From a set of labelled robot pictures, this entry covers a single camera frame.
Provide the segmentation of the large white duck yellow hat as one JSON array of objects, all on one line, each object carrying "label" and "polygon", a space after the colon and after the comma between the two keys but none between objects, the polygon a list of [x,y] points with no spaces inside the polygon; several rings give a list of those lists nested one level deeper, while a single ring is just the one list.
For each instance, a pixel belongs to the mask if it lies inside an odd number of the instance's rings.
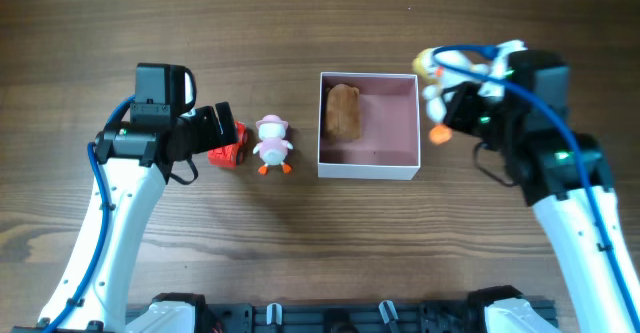
[{"label": "large white duck yellow hat", "polygon": [[467,74],[449,69],[453,66],[474,74],[497,79],[507,77],[507,56],[527,47],[522,40],[510,40],[495,46],[456,45],[445,46],[444,51],[435,53],[437,47],[420,52],[412,62],[414,72],[421,77],[426,86],[421,95],[426,101],[427,117],[435,124],[429,132],[429,140],[436,144],[448,142],[453,130],[444,123],[455,91],[463,83],[478,87],[479,96],[490,103],[500,102],[505,89],[498,84],[476,79]]}]

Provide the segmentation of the red toy fire truck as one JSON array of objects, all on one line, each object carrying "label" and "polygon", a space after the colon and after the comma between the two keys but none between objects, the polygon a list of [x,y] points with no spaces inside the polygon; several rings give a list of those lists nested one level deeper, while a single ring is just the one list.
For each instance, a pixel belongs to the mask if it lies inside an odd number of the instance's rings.
[{"label": "red toy fire truck", "polygon": [[236,121],[238,141],[234,144],[209,150],[207,157],[213,166],[235,168],[244,160],[249,133],[244,123]]}]

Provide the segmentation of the small duck with pink hat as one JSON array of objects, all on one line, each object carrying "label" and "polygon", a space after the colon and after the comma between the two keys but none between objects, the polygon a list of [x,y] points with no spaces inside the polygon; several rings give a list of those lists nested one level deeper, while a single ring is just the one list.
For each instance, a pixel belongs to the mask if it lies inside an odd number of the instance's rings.
[{"label": "small duck with pink hat", "polygon": [[270,166],[280,166],[285,174],[292,171],[289,164],[285,162],[293,145],[286,139],[289,124],[278,115],[266,115],[256,123],[258,129],[259,142],[253,149],[253,154],[257,154],[263,161],[258,169],[261,175],[268,173]]}]

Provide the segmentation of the brown plush capybara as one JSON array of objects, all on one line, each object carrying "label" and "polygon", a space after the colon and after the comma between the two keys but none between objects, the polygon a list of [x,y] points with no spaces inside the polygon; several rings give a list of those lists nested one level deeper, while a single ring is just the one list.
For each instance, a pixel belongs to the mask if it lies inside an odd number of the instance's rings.
[{"label": "brown plush capybara", "polygon": [[324,137],[331,141],[353,141],[361,137],[360,91],[338,84],[326,91]]}]

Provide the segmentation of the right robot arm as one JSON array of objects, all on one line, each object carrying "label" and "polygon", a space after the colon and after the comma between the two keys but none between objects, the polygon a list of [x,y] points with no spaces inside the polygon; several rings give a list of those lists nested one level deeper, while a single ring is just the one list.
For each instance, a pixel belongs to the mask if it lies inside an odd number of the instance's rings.
[{"label": "right robot arm", "polygon": [[556,255],[584,332],[636,332],[639,278],[627,250],[607,159],[567,123],[569,68],[556,53],[502,46],[438,47],[437,124],[497,152]]}]

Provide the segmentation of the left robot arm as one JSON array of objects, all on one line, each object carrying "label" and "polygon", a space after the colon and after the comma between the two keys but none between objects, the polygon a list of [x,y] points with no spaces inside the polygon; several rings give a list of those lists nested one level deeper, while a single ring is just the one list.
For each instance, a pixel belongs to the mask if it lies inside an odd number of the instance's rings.
[{"label": "left robot arm", "polygon": [[126,319],[142,236],[172,169],[196,154],[234,144],[230,106],[197,107],[196,80],[180,65],[140,63],[135,91],[87,145],[92,197],[66,269],[44,305],[35,332],[123,332],[146,324],[199,332],[212,323],[203,296],[172,294],[153,317]]}]

